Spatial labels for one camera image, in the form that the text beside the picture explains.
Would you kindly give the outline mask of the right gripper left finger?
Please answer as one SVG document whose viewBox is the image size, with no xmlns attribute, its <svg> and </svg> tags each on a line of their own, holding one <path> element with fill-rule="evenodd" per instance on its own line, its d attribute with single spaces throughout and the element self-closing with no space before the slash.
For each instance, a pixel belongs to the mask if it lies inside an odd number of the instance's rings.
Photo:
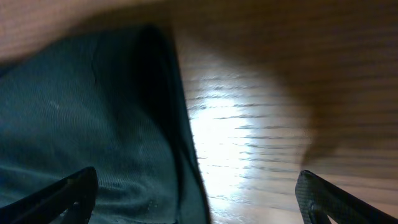
<svg viewBox="0 0 398 224">
<path fill-rule="evenodd" d="M 95 207 L 98 178 L 94 167 L 86 167 L 48 187 L 1 208 L 1 223 L 87 224 Z"/>
</svg>

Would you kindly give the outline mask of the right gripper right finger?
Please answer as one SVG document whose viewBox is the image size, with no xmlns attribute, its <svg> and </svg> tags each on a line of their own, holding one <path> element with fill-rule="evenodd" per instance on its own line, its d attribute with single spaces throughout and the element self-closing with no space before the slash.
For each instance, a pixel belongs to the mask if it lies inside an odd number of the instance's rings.
<svg viewBox="0 0 398 224">
<path fill-rule="evenodd" d="M 301 170 L 295 196 L 305 224 L 397 224 L 394 218 L 359 198 L 322 179 L 309 170 Z"/>
</svg>

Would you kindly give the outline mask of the black t-shirt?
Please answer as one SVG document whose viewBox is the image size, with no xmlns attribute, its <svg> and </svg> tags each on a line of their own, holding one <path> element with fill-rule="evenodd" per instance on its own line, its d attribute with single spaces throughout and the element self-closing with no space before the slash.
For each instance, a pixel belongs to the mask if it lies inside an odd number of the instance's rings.
<svg viewBox="0 0 398 224">
<path fill-rule="evenodd" d="M 175 52 L 154 26 L 1 67 L 1 205 L 93 167 L 92 223 L 209 223 Z"/>
</svg>

